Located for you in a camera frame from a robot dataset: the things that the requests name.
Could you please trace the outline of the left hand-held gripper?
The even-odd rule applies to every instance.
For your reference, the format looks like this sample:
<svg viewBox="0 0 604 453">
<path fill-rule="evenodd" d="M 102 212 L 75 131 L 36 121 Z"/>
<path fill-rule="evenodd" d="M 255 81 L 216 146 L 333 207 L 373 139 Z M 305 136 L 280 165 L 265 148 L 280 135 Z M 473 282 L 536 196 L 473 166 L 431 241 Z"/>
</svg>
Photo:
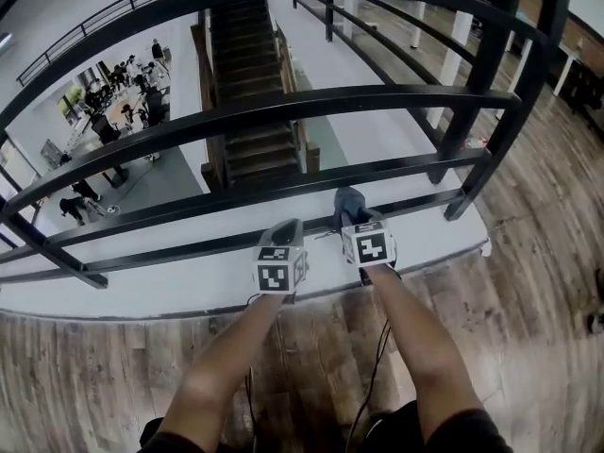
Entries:
<svg viewBox="0 0 604 453">
<path fill-rule="evenodd" d="M 295 294 L 309 266 L 303 246 L 304 228 L 289 219 L 266 229 L 253 249 L 253 279 L 260 294 Z"/>
</svg>

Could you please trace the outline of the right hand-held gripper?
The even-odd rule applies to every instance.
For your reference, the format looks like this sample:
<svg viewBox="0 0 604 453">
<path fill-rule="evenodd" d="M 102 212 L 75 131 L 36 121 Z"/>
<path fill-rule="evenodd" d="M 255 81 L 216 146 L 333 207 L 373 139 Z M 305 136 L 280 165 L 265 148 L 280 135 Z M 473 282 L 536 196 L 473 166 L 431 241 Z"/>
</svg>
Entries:
<svg viewBox="0 0 604 453">
<path fill-rule="evenodd" d="M 335 210 L 333 228 L 341 229 L 345 258 L 358 268 L 394 263 L 394 238 L 384 216 L 373 209 L 362 209 L 360 225 L 350 225 L 346 210 Z"/>
</svg>

